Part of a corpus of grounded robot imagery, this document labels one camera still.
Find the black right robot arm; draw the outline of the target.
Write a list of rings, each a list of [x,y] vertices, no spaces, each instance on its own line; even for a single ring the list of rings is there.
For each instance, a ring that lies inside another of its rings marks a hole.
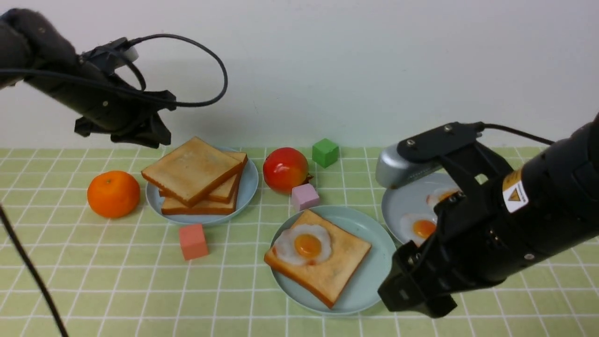
[[[485,129],[548,147],[513,169],[477,139]],[[436,231],[402,244],[377,290],[391,312],[441,318],[452,294],[492,288],[598,235],[598,120],[556,142],[503,125],[452,122],[383,149],[376,181],[387,193],[445,169],[458,186],[433,208]]]

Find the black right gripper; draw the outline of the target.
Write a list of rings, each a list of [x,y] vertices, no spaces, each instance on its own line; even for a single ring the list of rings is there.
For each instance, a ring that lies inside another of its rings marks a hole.
[[[520,243],[500,191],[512,168],[476,142],[441,159],[460,192],[441,201],[436,232],[421,247],[400,246],[377,289],[390,312],[447,316],[457,307],[452,293],[490,288],[520,269]]]

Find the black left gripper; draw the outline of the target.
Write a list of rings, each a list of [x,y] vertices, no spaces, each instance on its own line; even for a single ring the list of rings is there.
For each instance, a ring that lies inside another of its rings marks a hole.
[[[75,84],[73,94],[86,108],[75,121],[74,132],[88,137],[107,134],[113,143],[134,144],[158,149],[171,145],[171,132],[159,111],[175,110],[174,94],[169,90],[143,91],[141,96],[125,94],[121,88],[103,90],[98,86]]]

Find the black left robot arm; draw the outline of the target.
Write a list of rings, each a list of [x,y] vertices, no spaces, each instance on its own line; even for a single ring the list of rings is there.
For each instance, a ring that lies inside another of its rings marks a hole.
[[[126,38],[79,55],[41,13],[13,8],[1,15],[1,87],[23,81],[79,113],[74,132],[107,134],[114,143],[159,148],[171,132],[159,111],[174,110],[168,90],[146,91]]]

